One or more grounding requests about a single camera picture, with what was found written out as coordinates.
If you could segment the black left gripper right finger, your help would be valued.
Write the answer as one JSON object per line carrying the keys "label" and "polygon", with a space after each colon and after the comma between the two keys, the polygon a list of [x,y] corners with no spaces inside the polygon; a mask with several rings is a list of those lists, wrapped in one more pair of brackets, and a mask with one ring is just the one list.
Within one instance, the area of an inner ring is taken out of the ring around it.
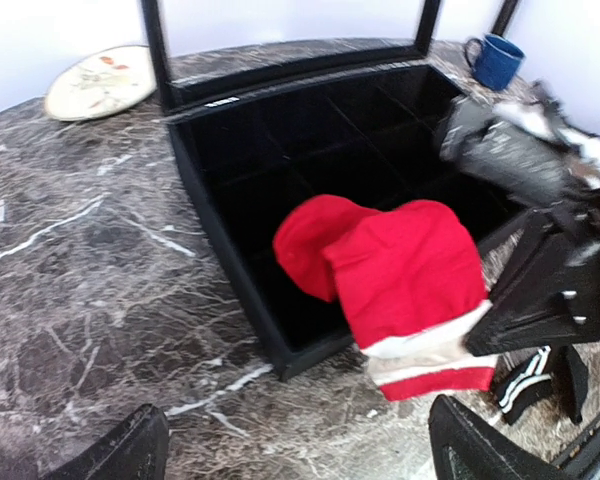
{"label": "black left gripper right finger", "polygon": [[439,395],[429,413],[438,479],[567,479],[564,471],[523,450],[454,397]]}

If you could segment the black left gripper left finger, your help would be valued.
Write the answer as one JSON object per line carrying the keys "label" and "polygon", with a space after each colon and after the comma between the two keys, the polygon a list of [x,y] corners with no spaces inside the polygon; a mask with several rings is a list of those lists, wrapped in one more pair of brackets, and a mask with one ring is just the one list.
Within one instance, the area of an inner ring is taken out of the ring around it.
{"label": "black left gripper left finger", "polygon": [[43,479],[164,479],[168,449],[169,425],[164,412],[143,404]]}

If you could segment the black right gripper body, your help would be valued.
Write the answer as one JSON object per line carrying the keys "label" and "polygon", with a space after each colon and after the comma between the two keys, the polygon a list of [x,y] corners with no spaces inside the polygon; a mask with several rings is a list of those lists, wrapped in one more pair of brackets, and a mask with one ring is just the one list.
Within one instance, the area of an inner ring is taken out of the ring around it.
{"label": "black right gripper body", "polygon": [[440,158],[524,200],[600,195],[600,136],[570,124],[544,82],[531,91],[492,106],[454,99],[437,126]]}

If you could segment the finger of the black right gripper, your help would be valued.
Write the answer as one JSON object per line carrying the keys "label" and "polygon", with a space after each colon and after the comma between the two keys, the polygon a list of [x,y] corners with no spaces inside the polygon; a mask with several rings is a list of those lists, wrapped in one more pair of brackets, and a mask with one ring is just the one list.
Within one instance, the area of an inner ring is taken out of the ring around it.
{"label": "finger of the black right gripper", "polygon": [[532,210],[489,299],[464,340],[475,356],[600,340],[600,234],[589,216]]}

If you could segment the black white-striped sock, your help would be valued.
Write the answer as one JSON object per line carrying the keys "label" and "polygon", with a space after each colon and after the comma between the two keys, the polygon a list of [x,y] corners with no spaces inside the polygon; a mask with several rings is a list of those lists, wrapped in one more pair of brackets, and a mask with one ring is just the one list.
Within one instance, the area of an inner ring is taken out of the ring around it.
{"label": "black white-striped sock", "polygon": [[494,385],[493,394],[504,421],[514,425],[524,411],[554,394],[555,352],[544,346]]}

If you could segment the red and white sock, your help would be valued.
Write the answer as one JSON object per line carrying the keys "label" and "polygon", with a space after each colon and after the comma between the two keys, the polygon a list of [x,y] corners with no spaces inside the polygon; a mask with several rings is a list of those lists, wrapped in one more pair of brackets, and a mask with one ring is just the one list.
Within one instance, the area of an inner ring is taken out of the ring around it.
{"label": "red and white sock", "polygon": [[318,195],[284,219],[273,251],[300,290],[340,304],[387,400],[489,389],[496,356],[464,345],[491,307],[481,258],[448,206],[415,200],[381,212]]}

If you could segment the black compartment display box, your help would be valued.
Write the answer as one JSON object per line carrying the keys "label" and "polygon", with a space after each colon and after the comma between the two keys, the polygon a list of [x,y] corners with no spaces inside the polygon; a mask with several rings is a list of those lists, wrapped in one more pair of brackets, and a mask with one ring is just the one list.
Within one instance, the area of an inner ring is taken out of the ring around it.
{"label": "black compartment display box", "polygon": [[450,102],[480,95],[430,52],[441,5],[417,1],[412,38],[264,46],[250,65],[223,51],[219,74],[186,74],[167,53],[160,5],[141,5],[162,110],[184,188],[274,371],[288,380],[351,341],[340,307],[282,271],[273,237],[317,194],[391,210],[443,202],[481,253],[505,242],[525,207],[439,159],[433,130]]}

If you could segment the blue enamel mug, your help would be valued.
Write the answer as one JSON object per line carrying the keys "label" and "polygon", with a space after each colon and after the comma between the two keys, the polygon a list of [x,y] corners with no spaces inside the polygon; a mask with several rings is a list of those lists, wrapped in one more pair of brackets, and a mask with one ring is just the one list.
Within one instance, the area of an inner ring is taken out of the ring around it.
{"label": "blue enamel mug", "polygon": [[484,87],[500,92],[505,90],[525,60],[524,52],[505,38],[486,34],[470,38],[464,44],[464,58],[472,77]]}

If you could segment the floral ceramic plate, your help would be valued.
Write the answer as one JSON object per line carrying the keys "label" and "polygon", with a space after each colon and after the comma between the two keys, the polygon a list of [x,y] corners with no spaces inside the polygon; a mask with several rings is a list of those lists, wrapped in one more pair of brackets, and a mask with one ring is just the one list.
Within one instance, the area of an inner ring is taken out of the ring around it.
{"label": "floral ceramic plate", "polygon": [[62,72],[45,96],[44,109],[63,122],[95,120],[127,110],[155,90],[149,48],[120,46],[90,55]]}

